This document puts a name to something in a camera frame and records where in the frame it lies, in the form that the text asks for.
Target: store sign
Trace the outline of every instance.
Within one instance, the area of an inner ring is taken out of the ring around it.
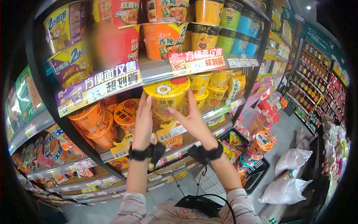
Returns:
[[[139,86],[142,78],[137,61],[130,61],[100,72],[57,93],[61,117],[113,94]]]
[[[211,48],[184,53],[171,53],[169,63],[175,76],[226,69],[222,48]]]

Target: black basket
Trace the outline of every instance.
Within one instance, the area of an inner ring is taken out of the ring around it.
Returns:
[[[225,134],[219,136],[218,139],[220,139],[221,141],[225,140],[229,142],[229,136],[231,131],[235,132],[245,144],[249,145],[248,140],[244,136],[242,136],[242,134],[240,134],[240,132],[234,127],[229,129]],[[259,184],[269,167],[269,162],[265,158],[263,158],[262,160],[258,161],[253,167],[249,168],[246,173],[247,181],[244,187],[247,194],[251,194],[253,192],[253,190]]]

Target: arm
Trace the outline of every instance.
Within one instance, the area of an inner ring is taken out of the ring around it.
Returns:
[[[189,116],[185,117],[172,108],[168,108],[168,110],[192,136],[201,142],[205,150],[209,151],[217,148],[218,142],[204,122],[191,89],[187,92],[187,99],[189,102]],[[242,188],[241,179],[225,153],[223,153],[219,159],[211,161],[211,164],[226,193],[237,188]]]

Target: plastic bag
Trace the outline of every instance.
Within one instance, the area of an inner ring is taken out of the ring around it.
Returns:
[[[310,150],[310,143],[308,142],[307,139],[302,139],[302,141],[296,145],[296,148],[309,151]]]
[[[304,181],[295,178],[274,181],[267,186],[258,201],[273,205],[293,205],[299,201],[306,200],[302,192],[312,181],[313,180]]]
[[[296,170],[301,168],[311,157],[313,151],[302,149],[289,149],[276,163],[275,176],[284,170]]]

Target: finger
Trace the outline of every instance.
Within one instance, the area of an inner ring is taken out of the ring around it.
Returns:
[[[186,121],[187,121],[187,118],[181,114],[179,111],[177,110],[174,110],[173,108],[171,107],[167,107],[168,111],[171,113],[172,116],[174,116],[181,125],[185,125],[186,124]]]

